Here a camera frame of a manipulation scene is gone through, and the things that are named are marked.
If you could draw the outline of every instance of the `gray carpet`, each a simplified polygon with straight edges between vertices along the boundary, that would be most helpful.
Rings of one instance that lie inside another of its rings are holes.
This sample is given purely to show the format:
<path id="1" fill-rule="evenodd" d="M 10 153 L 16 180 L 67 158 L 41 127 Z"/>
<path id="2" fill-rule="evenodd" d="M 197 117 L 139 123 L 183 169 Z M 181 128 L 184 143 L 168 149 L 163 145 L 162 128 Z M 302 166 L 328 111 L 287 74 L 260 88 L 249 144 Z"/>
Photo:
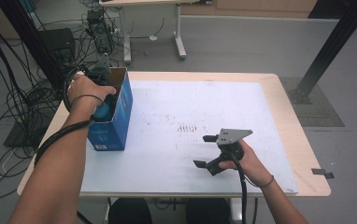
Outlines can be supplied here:
<path id="1" fill-rule="evenodd" d="M 301 81 L 299 77 L 280 77 L 284 90 L 291 91 Z M 310 105 L 293 104 L 293 109 L 303 127 L 345 127 L 333 106 L 318 85 L 309 95 Z"/>

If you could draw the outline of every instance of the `hand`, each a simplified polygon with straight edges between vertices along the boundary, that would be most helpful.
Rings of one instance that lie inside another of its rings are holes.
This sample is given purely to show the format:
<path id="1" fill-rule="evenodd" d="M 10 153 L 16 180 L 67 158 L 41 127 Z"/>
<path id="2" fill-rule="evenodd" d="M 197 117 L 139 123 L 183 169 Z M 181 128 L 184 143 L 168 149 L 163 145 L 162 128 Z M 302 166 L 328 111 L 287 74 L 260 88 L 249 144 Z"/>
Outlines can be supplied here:
<path id="1" fill-rule="evenodd" d="M 110 86 L 98 86 L 90 79 L 85 77 L 82 72 L 73 75 L 73 82 L 68 88 L 68 100 L 75 102 L 72 106 L 87 105 L 91 109 L 95 109 L 102 104 L 97 98 L 104 100 L 108 94 L 115 94 L 116 90 Z M 81 95 L 93 95 L 95 97 L 80 97 Z"/>
<path id="2" fill-rule="evenodd" d="M 257 185 L 264 186 L 271 180 L 271 174 L 266 170 L 263 164 L 258 159 L 254 150 L 243 139 L 238 143 L 242 146 L 245 155 L 240 161 L 243 172 L 249 178 L 249 180 Z M 222 169 L 236 169 L 235 164 L 232 161 L 222 161 L 219 164 Z"/>

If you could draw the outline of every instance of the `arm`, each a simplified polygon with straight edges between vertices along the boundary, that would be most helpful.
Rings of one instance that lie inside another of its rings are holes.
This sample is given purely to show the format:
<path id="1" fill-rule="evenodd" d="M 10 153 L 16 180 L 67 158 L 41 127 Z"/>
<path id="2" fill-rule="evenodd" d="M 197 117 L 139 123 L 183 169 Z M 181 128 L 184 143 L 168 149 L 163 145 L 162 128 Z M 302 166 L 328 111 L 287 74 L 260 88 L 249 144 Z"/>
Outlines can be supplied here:
<path id="1" fill-rule="evenodd" d="M 272 175 L 266 170 L 253 149 L 245 141 L 240 140 L 239 144 L 245 153 L 245 156 L 240 161 L 243 172 L 255 185 L 265 186 L 270 182 Z M 222 169 L 236 168 L 232 161 L 222 161 L 220 162 L 220 167 Z M 261 190 L 276 223 L 307 223 L 283 193 L 276 180 L 273 180 L 271 184 L 261 188 Z"/>
<path id="2" fill-rule="evenodd" d="M 83 94 L 105 99 L 112 87 L 99 87 L 85 76 L 74 75 L 68 89 L 70 102 Z M 100 101 L 80 97 L 72 105 L 64 127 L 87 120 Z M 45 151 L 31 174 L 9 223 L 76 223 L 77 204 L 85 169 L 88 128 L 69 133 Z"/>

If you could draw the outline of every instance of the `table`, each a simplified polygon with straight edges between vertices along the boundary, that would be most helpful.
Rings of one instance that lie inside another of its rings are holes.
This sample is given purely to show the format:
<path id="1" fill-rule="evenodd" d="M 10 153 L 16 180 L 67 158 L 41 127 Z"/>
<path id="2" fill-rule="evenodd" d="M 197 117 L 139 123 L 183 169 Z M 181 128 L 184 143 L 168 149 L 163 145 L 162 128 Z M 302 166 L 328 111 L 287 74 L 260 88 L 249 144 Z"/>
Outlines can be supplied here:
<path id="1" fill-rule="evenodd" d="M 264 91 L 264 96 L 271 111 L 281 144 L 285 150 L 290 167 L 293 171 L 298 193 L 295 196 L 328 196 L 330 187 L 323 175 L 312 174 L 311 168 L 321 168 L 316 160 L 305 133 L 293 112 L 293 108 L 276 75 L 273 74 L 246 74 L 246 73 L 187 73 L 187 72 L 129 72 L 131 80 L 158 80 L 158 81 L 221 81 L 221 82 L 253 82 L 259 83 Z M 68 112 L 61 105 L 53 118 L 44 140 L 57 132 L 63 125 Z M 25 183 L 33 172 L 33 163 L 30 164 L 19 187 L 21 194 Z M 93 197 L 193 197 L 182 192 L 156 193 L 148 195 L 134 195 L 125 192 L 111 193 L 101 191 L 98 193 L 81 192 L 80 196 Z M 202 194 L 205 197 L 232 197 L 239 198 L 240 193 L 231 192 L 223 195 L 217 193 Z"/>
<path id="2" fill-rule="evenodd" d="M 187 56 L 184 45 L 181 40 L 181 31 L 180 31 L 180 14 L 181 6 L 183 3 L 194 3 L 199 0 L 111 0 L 102 2 L 99 4 L 101 7 L 115 7 L 118 9 L 121 20 L 121 31 L 123 35 L 123 60 L 125 63 L 129 64 L 132 61 L 131 49 L 130 49 L 130 36 L 127 34 L 126 23 L 125 23 L 125 13 L 124 7 L 128 6 L 142 6 L 142 5 L 162 5 L 162 4 L 175 4 L 176 5 L 176 31 L 174 32 L 174 37 L 178 47 L 178 55 L 184 60 Z"/>

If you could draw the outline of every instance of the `black pole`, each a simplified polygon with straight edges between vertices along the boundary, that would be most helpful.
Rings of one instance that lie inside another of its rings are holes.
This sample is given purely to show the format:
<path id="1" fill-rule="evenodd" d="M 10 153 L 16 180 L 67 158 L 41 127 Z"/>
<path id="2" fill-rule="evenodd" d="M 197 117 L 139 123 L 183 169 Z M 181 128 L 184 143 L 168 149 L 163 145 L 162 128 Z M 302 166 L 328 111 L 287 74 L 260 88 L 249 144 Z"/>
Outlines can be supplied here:
<path id="1" fill-rule="evenodd" d="M 61 74 L 58 63 L 50 56 L 39 38 L 38 30 L 21 6 L 20 0 L 0 0 L 0 8 L 44 72 L 51 86 L 61 93 L 64 76 Z"/>
<path id="2" fill-rule="evenodd" d="M 351 2 L 343 17 L 324 43 L 296 89 L 289 91 L 294 104 L 311 104 L 309 94 L 342 47 L 357 28 L 357 0 Z"/>

